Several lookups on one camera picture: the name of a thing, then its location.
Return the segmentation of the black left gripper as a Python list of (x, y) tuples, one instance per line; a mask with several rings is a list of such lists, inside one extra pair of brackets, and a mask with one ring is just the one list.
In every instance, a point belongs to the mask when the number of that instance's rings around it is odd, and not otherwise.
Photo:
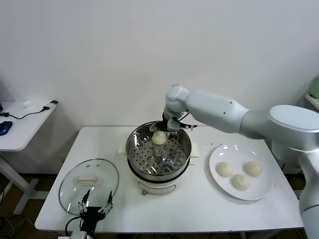
[(112, 191), (108, 196), (106, 204), (102, 207), (87, 207), (87, 200), (90, 195), (90, 189), (82, 197), (81, 201), (78, 202), (78, 208), (80, 210), (80, 218), (82, 224), (80, 226), (81, 231), (94, 232), (99, 221), (105, 218), (105, 214), (113, 208), (113, 196)]

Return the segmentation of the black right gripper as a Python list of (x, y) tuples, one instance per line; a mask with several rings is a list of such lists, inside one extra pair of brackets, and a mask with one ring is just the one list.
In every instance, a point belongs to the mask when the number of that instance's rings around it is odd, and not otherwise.
[[(162, 114), (162, 123), (153, 123), (150, 126), (150, 132), (156, 132), (156, 131), (162, 131), (162, 129), (168, 129), (168, 120), (170, 119), (170, 116), (166, 113)], [(170, 132), (168, 131), (166, 133), (167, 139), (171, 138), (178, 138), (178, 132), (173, 131)]]

